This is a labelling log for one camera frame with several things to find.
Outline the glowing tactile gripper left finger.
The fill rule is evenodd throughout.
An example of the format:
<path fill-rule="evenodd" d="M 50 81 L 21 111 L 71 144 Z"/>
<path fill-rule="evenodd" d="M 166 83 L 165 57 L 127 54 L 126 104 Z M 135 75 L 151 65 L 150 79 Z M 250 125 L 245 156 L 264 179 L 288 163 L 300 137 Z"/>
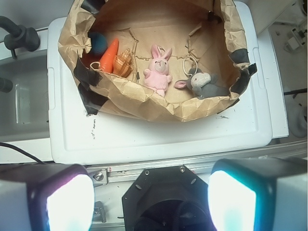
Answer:
<path fill-rule="evenodd" d="M 94 186 L 82 165 L 0 166 L 2 231 L 88 231 Z"/>

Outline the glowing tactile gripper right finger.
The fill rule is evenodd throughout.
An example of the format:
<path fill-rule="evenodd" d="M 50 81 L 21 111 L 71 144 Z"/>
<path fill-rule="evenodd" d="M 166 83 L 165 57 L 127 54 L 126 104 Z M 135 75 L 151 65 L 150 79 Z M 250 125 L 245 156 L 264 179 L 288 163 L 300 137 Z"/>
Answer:
<path fill-rule="evenodd" d="M 209 178 L 208 206 L 218 231 L 306 231 L 308 162 L 220 159 Z"/>

